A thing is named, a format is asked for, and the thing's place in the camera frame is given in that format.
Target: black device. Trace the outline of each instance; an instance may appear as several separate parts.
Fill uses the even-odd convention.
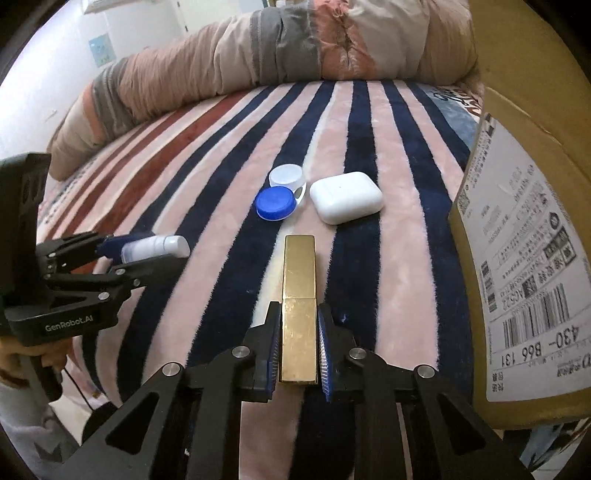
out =
[[[85,232],[36,245],[38,207],[49,154],[29,153],[0,161],[0,335],[25,346],[93,333],[117,324],[131,290],[182,271],[172,255],[113,265],[104,274],[73,274],[97,259],[108,236]],[[61,385],[39,357],[21,364],[40,401],[61,397]]]
[[[525,480],[531,474],[466,400],[428,365],[387,365],[319,306],[322,389],[356,408],[356,480]],[[237,480],[241,404],[272,399],[281,304],[264,325],[206,365],[153,375],[56,473],[59,480]],[[399,415],[397,403],[402,405]]]

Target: cable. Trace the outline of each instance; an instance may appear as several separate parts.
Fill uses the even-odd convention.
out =
[[[66,372],[66,375],[67,375],[68,377],[70,377],[70,380],[72,380],[72,383],[74,384],[74,386],[75,386],[75,387],[76,387],[76,389],[78,390],[78,393],[80,394],[80,396],[81,396],[82,398],[84,398],[84,401],[85,401],[86,405],[88,405],[88,408],[90,408],[90,410],[91,410],[91,411],[94,411],[95,409],[94,409],[94,408],[92,408],[92,407],[90,406],[90,403],[89,403],[89,402],[88,402],[88,400],[86,399],[85,395],[82,393],[82,390],[80,389],[80,387],[79,387],[79,386],[78,386],[78,384],[76,383],[76,380],[74,380],[74,378],[73,378],[73,377],[70,375],[70,372],[69,372],[67,369],[65,369],[65,368],[64,368],[64,372]]]

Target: person's hand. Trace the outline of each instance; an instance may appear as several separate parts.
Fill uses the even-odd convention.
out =
[[[40,356],[44,367],[61,371],[66,366],[71,346],[69,338],[43,345],[22,346],[13,336],[0,336],[0,381],[12,387],[26,386],[19,355]]]

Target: navy stripe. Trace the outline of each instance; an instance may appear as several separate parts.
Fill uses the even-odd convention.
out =
[[[302,85],[294,85],[290,88],[285,96],[240,139],[208,179],[203,190],[185,214],[183,221],[176,231],[177,235],[182,235],[187,239],[191,250],[193,250],[199,241],[217,204],[226,193],[238,171],[248,160],[261,138],[267,134],[285,109],[297,99],[302,89]],[[237,123],[237,121],[231,122],[233,126],[236,126]],[[223,136],[216,135],[217,140],[221,140],[221,138]],[[197,155],[199,159],[203,158],[216,143],[207,142],[206,150],[203,148],[206,144],[203,144],[191,156],[191,159],[194,159]],[[192,163],[197,164],[199,159],[193,160]],[[117,361],[117,385],[121,398],[124,401],[141,386],[144,362],[148,355],[154,332],[158,327],[160,317],[179,278],[180,275],[162,283],[148,285],[134,310],[129,327],[125,332]]]
[[[195,152],[193,152],[191,154],[191,156],[181,166],[181,168],[178,170],[178,172],[172,178],[172,180],[170,180],[170,182],[168,182],[168,185],[166,185],[166,187],[164,188],[162,193],[158,196],[158,198],[156,198],[148,206],[148,208],[146,208],[146,210],[143,212],[143,214],[139,217],[137,223],[131,229],[131,232],[151,231],[152,227],[156,223],[156,220],[158,219],[158,217],[160,216],[160,214],[164,210],[164,207],[166,207],[166,204],[169,202],[169,200],[172,198],[174,193],[181,186],[184,179],[195,168],[195,166],[197,166],[197,164],[202,160],[202,158],[207,153],[209,153],[209,151],[213,147],[215,147],[215,145],[217,145],[218,142],[225,135],[227,135],[229,132],[231,132],[231,130],[233,130],[241,121],[243,121],[257,107],[259,107],[259,105],[261,103],[263,103],[263,101],[266,100],[267,97],[269,97],[270,93],[274,89],[275,89],[275,87],[267,87],[264,90],[262,90],[261,92],[259,92],[259,94],[257,94],[256,97],[254,97],[250,102],[248,102],[246,107],[244,107],[240,112],[238,112],[227,124],[222,126],[210,138],[208,138],[203,143],[203,145],[201,145]],[[177,280],[178,280],[178,278],[172,279],[167,284],[167,287],[171,288],[171,289],[174,288],[174,285],[176,284]],[[163,310],[164,310],[164,307],[162,308],[162,310],[157,310],[157,311],[146,313],[144,320],[147,323],[147,325],[150,325],[150,326],[156,325],[157,326],[158,321],[160,320],[160,315],[162,314]],[[132,318],[132,322],[136,318],[137,318],[137,316],[134,314],[134,316]],[[129,333],[129,335],[132,336],[132,334],[135,334],[133,329]],[[92,378],[92,380],[95,382],[95,385],[97,386],[97,388],[101,389],[100,383],[99,383],[99,376],[96,371],[97,338],[98,338],[98,333],[87,333],[86,335],[84,335],[84,338],[82,340],[82,345],[83,345],[83,355],[84,355],[84,359],[85,359],[86,368],[88,370],[88,373],[89,373],[90,377]],[[129,346],[130,340],[129,339],[126,340],[127,338],[128,338],[128,334],[126,333],[121,349],[127,348]],[[144,348],[145,348],[145,346],[142,346],[142,348],[138,348],[138,350],[135,351],[135,353],[139,355],[144,350]],[[141,359],[139,361],[142,362],[142,368],[143,368],[144,357],[141,357]]]
[[[468,157],[470,156],[470,149],[464,143],[464,141],[458,136],[456,131],[447,123],[445,116],[441,113],[441,110],[435,105],[435,103],[416,83],[406,82],[408,88],[412,91],[414,96],[419,102],[425,107],[431,122],[437,128],[437,131],[441,135],[441,138],[446,143],[449,151],[457,161],[457,164],[463,170],[466,170],[466,164],[468,163]]]
[[[262,90],[256,97],[254,97],[248,105],[244,107],[240,112],[238,112],[227,124],[223,125],[216,131],[211,137],[209,137],[203,145],[201,145],[195,152],[187,159],[187,161],[181,166],[172,178],[168,182],[168,185],[164,188],[162,193],[156,198],[148,208],[142,213],[139,217],[137,223],[132,228],[131,232],[146,232],[150,231],[158,217],[172,198],[172,196],[176,193],[178,188],[182,185],[185,181],[187,176],[193,171],[193,169],[197,166],[199,162],[201,162],[202,158],[209,153],[209,151],[217,145],[217,143],[228,133],[236,128],[236,126],[242,122],[248,115],[253,113],[256,108],[259,107],[264,100],[269,97],[271,92],[275,90],[276,87],[267,87]]]
[[[362,171],[376,184],[378,167],[366,82],[353,83],[345,173]],[[330,257],[325,300],[335,321],[350,329],[359,346],[376,342],[380,272],[379,213],[337,227]],[[328,404],[317,387],[307,389],[290,479],[346,479],[353,469],[353,405]]]
[[[398,89],[389,81],[383,81],[382,85],[408,156],[425,217],[437,302],[438,368],[471,401],[473,354],[466,289],[447,223],[452,201],[433,155]]]
[[[305,114],[283,143],[272,168],[287,163],[303,164],[312,135],[334,88],[334,82],[322,83]],[[267,176],[261,189],[266,185]],[[281,222],[266,222],[259,218],[251,206],[201,319],[188,365],[209,362],[220,352],[240,344],[251,326],[252,312],[280,227]]]

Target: white cap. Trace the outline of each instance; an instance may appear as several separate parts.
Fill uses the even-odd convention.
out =
[[[293,163],[279,165],[269,173],[269,185],[271,187],[286,187],[295,192],[305,184],[304,171],[299,165]]]
[[[164,252],[177,258],[187,258],[191,254],[191,249],[185,237],[170,235],[164,239]]]

